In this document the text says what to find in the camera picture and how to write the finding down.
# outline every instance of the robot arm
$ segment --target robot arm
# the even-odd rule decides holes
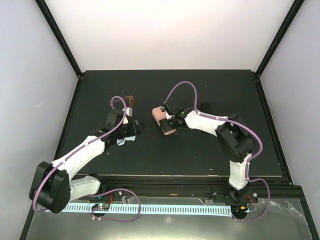
[[[126,118],[123,124],[111,134],[97,139],[121,121],[124,111],[126,111]],[[141,134],[144,126],[139,124],[137,120],[132,121],[131,116],[132,109],[129,107],[123,110],[113,108],[109,112],[106,122],[95,129],[74,150],[51,163],[40,163],[34,174],[29,198],[31,200],[34,199],[43,179],[53,168],[61,163],[63,164],[58,167],[57,171],[43,186],[37,199],[38,204],[53,213],[59,213],[66,207],[68,202],[96,194],[101,189],[101,182],[96,176],[86,176],[76,180],[72,180],[72,178],[88,162],[110,147],[122,145],[125,141],[134,141],[136,136]]]
[[[249,159],[255,141],[240,127],[221,119],[231,119],[242,123],[242,119],[233,114],[230,117],[217,117],[196,112],[193,108],[183,109],[173,98],[163,106],[152,110],[152,115],[165,135],[179,128],[197,129],[216,136],[224,154],[230,163],[229,184],[237,191],[248,183]]]

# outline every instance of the table surface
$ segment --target table surface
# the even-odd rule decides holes
[[[133,118],[145,124],[135,141],[113,147],[83,167],[79,174],[121,176],[229,176],[229,160],[217,138],[199,130],[162,134],[152,109],[163,104],[173,86],[194,83],[198,107],[210,102],[212,114],[241,116],[264,144],[261,156],[251,162],[250,176],[281,176],[275,147],[250,70],[97,70],[86,71],[76,99],[62,154],[78,146],[107,118],[108,101],[115,95],[134,97]],[[179,86],[172,95],[191,107],[193,89]]]
[[[141,215],[134,222],[117,223],[92,220],[89,213],[37,213],[27,240],[311,240],[303,215],[297,217],[297,211],[303,213],[300,201],[273,201],[269,212],[254,222],[234,221],[225,216]],[[290,210],[286,201],[292,204]],[[261,213],[249,214],[255,217]],[[133,215],[109,214],[108,217],[124,220]]]

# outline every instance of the black table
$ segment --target black table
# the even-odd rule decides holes
[[[134,97],[133,116],[145,124],[141,136],[113,147],[82,168],[79,174],[121,176],[228,176],[229,160],[216,137],[198,130],[162,134],[152,109],[160,106],[172,87],[190,81],[198,92],[198,107],[210,102],[212,113],[235,113],[254,130],[264,151],[250,165],[250,176],[280,177],[281,169],[270,135],[254,73],[250,70],[96,70],[86,71],[76,98],[62,148],[66,154],[106,120],[108,101],[115,95]],[[173,97],[192,107],[193,89],[181,85]]]

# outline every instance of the black frame post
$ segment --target black frame post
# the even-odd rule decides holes
[[[279,46],[282,38],[285,36],[288,28],[290,27],[292,21],[294,20],[295,16],[299,12],[304,1],[305,0],[294,0],[292,6],[290,7],[288,13],[286,14],[278,32],[274,36],[274,39],[272,40],[271,45],[269,46],[268,50],[266,51],[266,54],[264,55],[258,69],[255,72],[258,77],[260,77],[262,75],[262,73],[264,72],[270,59],[274,55],[277,47]]]
[[[69,60],[75,74],[77,75],[78,78],[82,76],[82,71],[80,70],[80,67],[77,64],[77,61],[75,57],[73,56],[64,36],[62,35],[55,19],[54,16],[52,16],[49,7],[46,3],[45,0],[35,0],[36,4],[38,5],[39,9],[41,10],[46,22],[49,24],[55,38],[59,42],[66,58]]]

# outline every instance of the white backdrop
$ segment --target white backdrop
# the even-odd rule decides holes
[[[81,70],[256,71],[293,0],[47,0]]]

